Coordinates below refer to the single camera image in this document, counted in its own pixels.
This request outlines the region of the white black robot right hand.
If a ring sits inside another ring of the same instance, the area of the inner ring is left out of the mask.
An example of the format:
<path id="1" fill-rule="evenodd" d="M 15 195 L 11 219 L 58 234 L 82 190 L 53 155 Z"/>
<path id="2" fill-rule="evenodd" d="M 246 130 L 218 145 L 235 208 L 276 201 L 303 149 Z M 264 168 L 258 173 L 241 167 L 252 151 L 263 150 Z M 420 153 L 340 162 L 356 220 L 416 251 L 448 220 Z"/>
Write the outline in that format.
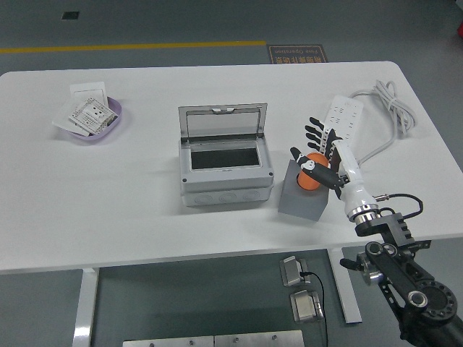
<path id="1" fill-rule="evenodd" d="M 329 189 L 344 202 L 344 212 L 349 221 L 361 222 L 379 217 L 379 207 L 373 196 L 367 192 L 360 168 L 346 140 L 336 131 L 316 118 L 309 118 L 305 126 L 307 146 L 317 150 L 328 166 L 315 162 L 292 147 L 290 152 L 302 172 Z"/>

